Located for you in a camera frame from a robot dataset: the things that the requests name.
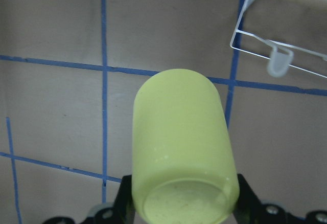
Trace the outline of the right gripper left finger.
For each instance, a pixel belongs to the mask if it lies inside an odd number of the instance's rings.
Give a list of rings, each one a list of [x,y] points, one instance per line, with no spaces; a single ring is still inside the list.
[[[132,198],[132,175],[123,176],[113,204],[113,212],[113,223],[134,223],[136,210]]]

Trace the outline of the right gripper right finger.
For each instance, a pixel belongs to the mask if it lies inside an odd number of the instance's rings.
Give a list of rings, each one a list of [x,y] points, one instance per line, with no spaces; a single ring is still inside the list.
[[[259,223],[262,203],[254,193],[245,177],[238,173],[239,197],[233,210],[233,216],[238,224]]]

